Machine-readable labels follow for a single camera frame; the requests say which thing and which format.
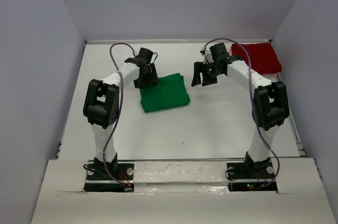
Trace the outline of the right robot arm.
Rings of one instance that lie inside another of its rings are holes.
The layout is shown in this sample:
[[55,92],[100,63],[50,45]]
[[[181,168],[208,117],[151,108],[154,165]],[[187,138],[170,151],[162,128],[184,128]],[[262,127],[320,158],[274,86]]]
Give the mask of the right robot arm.
[[225,75],[249,92],[252,119],[255,123],[253,139],[243,162],[228,163],[225,175],[236,180],[274,180],[279,168],[274,168],[271,157],[276,157],[272,142],[280,126],[289,117],[287,89],[282,81],[271,81],[251,67],[238,55],[230,55],[224,43],[200,51],[202,62],[194,63],[191,85],[209,86]]

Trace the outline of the green t-shirt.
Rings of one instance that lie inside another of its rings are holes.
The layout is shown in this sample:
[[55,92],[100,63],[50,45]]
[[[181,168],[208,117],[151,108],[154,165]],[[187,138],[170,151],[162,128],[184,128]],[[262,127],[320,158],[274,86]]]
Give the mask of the green t-shirt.
[[140,95],[145,113],[179,108],[190,103],[184,77],[180,73],[160,77],[156,85],[141,89]]

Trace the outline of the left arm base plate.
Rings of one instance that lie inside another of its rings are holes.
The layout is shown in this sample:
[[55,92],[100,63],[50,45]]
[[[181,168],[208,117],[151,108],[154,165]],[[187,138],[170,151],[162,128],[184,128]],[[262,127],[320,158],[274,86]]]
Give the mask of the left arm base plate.
[[96,169],[93,162],[84,164],[83,168],[86,170],[83,187],[86,192],[134,192],[134,163],[119,163],[114,179],[105,168]]

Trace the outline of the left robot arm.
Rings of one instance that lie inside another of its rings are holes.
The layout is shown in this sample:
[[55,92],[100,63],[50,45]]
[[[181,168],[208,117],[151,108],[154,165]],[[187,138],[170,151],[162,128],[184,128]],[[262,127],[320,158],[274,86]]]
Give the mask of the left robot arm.
[[84,167],[92,173],[100,173],[105,179],[116,181],[114,176],[118,172],[118,158],[113,134],[121,116],[124,89],[130,83],[136,89],[158,83],[155,68],[158,54],[147,48],[140,48],[138,52],[132,49],[132,57],[119,66],[112,54],[113,47],[114,44],[109,48],[109,55],[116,72],[100,80],[92,79],[88,83],[83,115],[91,125],[96,153],[93,163]]

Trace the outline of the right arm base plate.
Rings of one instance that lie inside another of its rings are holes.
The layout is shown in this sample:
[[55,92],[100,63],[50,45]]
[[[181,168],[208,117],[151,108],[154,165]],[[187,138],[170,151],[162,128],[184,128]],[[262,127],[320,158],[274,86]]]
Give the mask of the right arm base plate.
[[230,162],[224,174],[230,192],[278,191],[277,183],[270,183],[275,176],[271,162],[253,174],[246,170],[244,162]]

